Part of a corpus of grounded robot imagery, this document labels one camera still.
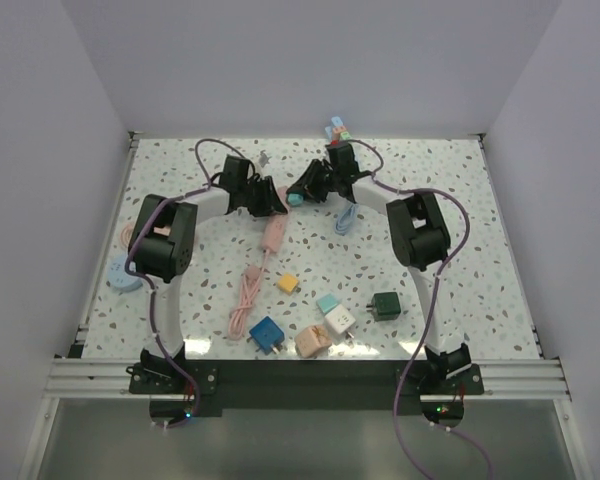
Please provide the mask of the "teal cube plug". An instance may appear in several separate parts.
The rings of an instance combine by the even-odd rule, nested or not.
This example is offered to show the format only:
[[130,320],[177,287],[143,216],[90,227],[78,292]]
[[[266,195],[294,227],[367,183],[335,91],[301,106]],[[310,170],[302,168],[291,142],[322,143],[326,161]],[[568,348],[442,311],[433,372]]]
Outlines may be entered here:
[[287,195],[287,203],[291,207],[297,208],[304,203],[304,197],[301,194],[289,193]]

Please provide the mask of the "white cube plug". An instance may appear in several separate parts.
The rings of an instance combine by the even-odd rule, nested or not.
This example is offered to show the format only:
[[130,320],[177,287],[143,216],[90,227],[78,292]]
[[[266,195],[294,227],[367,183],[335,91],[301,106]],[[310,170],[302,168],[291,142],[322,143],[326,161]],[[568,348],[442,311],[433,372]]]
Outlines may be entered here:
[[334,341],[346,344],[354,342],[352,328],[356,324],[356,318],[345,306],[338,305],[330,310],[324,316],[324,321]]

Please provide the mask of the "blue round socket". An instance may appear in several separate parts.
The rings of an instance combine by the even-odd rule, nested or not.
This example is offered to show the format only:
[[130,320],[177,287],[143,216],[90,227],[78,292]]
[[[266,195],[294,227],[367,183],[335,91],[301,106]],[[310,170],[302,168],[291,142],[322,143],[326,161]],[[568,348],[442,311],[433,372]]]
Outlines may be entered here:
[[129,275],[125,270],[126,261],[126,254],[118,255],[111,260],[107,269],[108,285],[121,293],[133,292],[142,287],[141,279],[134,275]]

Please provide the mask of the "pink patterned cube plug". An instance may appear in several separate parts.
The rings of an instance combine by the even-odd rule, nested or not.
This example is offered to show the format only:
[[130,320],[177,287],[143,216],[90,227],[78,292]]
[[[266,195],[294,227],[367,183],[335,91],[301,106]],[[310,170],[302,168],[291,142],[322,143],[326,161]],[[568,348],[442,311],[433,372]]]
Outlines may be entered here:
[[312,325],[300,331],[294,339],[298,355],[303,359],[313,358],[332,345],[329,332],[323,325]]

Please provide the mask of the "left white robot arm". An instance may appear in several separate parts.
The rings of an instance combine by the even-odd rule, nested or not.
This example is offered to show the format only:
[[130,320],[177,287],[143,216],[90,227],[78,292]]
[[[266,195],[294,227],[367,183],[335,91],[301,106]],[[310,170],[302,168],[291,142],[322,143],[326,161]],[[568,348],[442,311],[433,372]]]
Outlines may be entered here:
[[175,198],[149,194],[141,203],[125,271],[146,285],[149,341],[143,351],[164,357],[151,378],[165,392],[180,390],[187,380],[187,368],[174,358],[184,351],[180,290],[192,260],[196,227],[240,208],[255,218],[289,213],[286,189],[257,173],[249,160],[231,155],[206,187]]

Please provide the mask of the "dark green cube plug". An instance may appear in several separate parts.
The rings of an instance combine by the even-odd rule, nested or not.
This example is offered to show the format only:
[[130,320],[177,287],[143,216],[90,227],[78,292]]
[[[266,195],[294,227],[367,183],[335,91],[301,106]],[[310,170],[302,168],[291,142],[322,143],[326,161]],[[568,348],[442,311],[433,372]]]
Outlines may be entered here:
[[399,295],[396,292],[374,293],[366,310],[376,322],[396,320],[402,313]]

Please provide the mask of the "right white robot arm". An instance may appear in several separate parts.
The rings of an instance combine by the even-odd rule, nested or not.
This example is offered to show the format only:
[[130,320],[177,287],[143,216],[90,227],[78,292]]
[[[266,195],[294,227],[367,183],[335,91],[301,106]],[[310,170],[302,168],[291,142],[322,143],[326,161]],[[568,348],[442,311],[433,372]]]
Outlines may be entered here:
[[[314,159],[290,187],[287,200],[323,203],[331,193],[387,217],[391,246],[398,262],[407,268],[418,293],[425,326],[416,347],[423,350],[429,365],[428,386],[449,392],[471,365],[469,347],[455,321],[452,308],[438,299],[442,273],[468,241],[470,219],[452,195],[433,188],[400,190],[377,179],[375,171],[360,168],[352,143],[337,141],[326,147],[327,157]],[[456,247],[437,198],[452,202],[465,222],[464,236]]]

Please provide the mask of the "yellow cube plug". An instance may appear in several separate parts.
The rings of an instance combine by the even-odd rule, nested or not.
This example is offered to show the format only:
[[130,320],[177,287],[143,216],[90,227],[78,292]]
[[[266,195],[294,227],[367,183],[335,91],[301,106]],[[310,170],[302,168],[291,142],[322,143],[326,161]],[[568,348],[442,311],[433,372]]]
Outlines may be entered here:
[[285,273],[283,274],[277,282],[277,288],[288,295],[293,294],[294,292],[296,292],[299,288],[300,285],[300,281],[299,279],[289,273]]

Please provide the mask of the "pink power strip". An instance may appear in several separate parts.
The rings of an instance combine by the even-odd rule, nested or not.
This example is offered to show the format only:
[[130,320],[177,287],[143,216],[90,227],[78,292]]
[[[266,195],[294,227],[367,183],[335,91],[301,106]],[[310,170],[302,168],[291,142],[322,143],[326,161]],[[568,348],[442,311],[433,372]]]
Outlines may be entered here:
[[260,246],[269,253],[278,253],[284,240],[285,228],[288,222],[289,212],[274,214],[269,217],[261,239]]

